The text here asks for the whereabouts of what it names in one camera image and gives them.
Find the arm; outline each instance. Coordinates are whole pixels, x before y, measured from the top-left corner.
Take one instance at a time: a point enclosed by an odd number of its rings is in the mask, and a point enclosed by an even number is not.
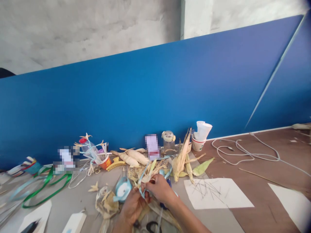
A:
[[[145,192],[145,199],[140,195],[137,187],[133,188],[126,198],[121,213],[114,224],[112,233],[132,233],[133,225],[141,211],[150,202],[149,193]]]
[[[170,212],[184,226],[187,232],[211,233],[180,198],[176,196],[162,175],[156,174],[152,178],[155,179],[155,184],[146,183],[144,186],[153,193],[158,201],[164,203],[169,208]]]

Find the red bottle cap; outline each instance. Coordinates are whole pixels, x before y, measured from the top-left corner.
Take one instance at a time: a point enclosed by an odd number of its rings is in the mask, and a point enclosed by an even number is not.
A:
[[[86,141],[87,141],[86,139],[80,139],[80,140],[79,140],[79,142],[80,142],[81,144],[85,143]]]

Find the bottle cap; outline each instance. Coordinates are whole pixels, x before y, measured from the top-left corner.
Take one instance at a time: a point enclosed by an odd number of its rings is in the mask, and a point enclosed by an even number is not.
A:
[[[79,140],[79,142],[80,142],[81,144],[85,143],[86,141],[87,141],[86,139],[80,139],[80,140]]]
[[[168,131],[163,131],[162,138],[164,141],[171,142],[171,141],[175,141],[176,137],[172,131],[168,130]]]

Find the scissors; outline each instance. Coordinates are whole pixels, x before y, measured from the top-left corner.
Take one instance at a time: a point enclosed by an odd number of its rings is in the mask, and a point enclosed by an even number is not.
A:
[[[148,222],[145,227],[141,227],[140,223],[136,221],[134,223],[134,227],[138,228],[141,233],[143,232],[155,233],[158,228],[158,223],[156,221],[151,221],[151,222]]]

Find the black object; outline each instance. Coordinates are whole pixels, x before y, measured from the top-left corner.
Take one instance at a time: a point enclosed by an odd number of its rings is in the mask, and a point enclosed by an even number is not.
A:
[[[35,229],[37,228],[39,221],[40,219],[35,222],[30,223],[29,226],[26,227],[21,233],[33,233]]]
[[[6,78],[10,76],[14,76],[15,74],[12,73],[11,71],[8,71],[4,68],[0,68],[0,78]]]
[[[158,223],[155,222],[155,221],[148,222],[147,225],[146,225],[146,229],[147,229],[147,231],[149,231],[150,233],[155,233],[153,230],[151,230],[151,227],[152,227],[153,225],[155,225],[156,228],[158,227]]]

